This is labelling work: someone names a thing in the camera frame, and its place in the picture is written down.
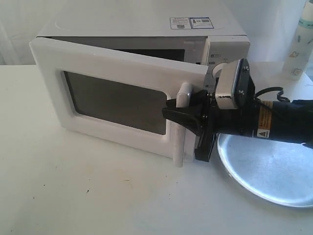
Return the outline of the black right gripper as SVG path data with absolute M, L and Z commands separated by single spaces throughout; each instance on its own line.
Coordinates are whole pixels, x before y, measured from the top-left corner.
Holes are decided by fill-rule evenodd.
M 195 148 L 195 159 L 209 162 L 218 134 L 253 137 L 255 131 L 254 94 L 245 98 L 244 106 L 233 110 L 222 110 L 207 90 L 191 95 L 189 106 L 176 107 L 176 99 L 166 101 L 162 108 L 165 119 L 179 124 L 200 136 Z

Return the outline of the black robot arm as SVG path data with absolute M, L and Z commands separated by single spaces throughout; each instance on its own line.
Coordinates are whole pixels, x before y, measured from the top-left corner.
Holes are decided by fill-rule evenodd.
M 271 87 L 257 93 L 249 92 L 245 105 L 222 110 L 216 100 L 202 90 L 193 95 L 191 104 L 177 108 L 176 100 L 166 102 L 165 119 L 190 130 L 200 139 L 195 159 L 208 162 L 218 134 L 313 146 L 313 102 L 283 96 L 282 87 Z

